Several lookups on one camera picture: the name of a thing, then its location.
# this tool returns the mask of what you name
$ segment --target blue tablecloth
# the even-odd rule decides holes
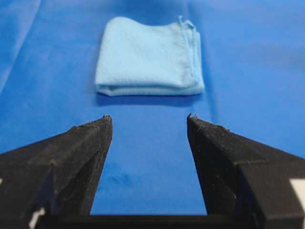
[[[196,25],[202,95],[97,94],[105,24]],[[0,152],[105,115],[113,141],[92,214],[205,214],[186,117],[304,156],[304,0],[1,0]]]

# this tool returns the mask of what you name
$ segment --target folded towel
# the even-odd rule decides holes
[[[95,84],[109,96],[199,94],[200,35],[181,16],[165,26],[114,18],[103,35]]]

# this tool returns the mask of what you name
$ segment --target blue fabric surface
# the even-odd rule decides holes
[[[107,23],[97,91],[114,95],[191,95],[203,91],[200,35],[189,21],[147,26],[125,17]]]
[[[92,213],[204,214],[190,112],[305,156],[304,9],[304,0],[1,0],[0,152],[111,115]],[[179,15],[201,35],[204,93],[96,93],[109,20],[166,25]]]

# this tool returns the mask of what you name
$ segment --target white label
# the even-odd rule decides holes
[[[39,211],[35,211],[33,213],[32,219],[29,222],[29,227],[30,229],[35,229],[36,223],[38,222],[38,219],[40,216],[45,215],[46,212],[44,210],[44,208],[41,208]]]
[[[305,179],[290,179],[290,184],[300,201],[303,211],[305,212]],[[303,222],[303,229],[305,229],[305,219]]]

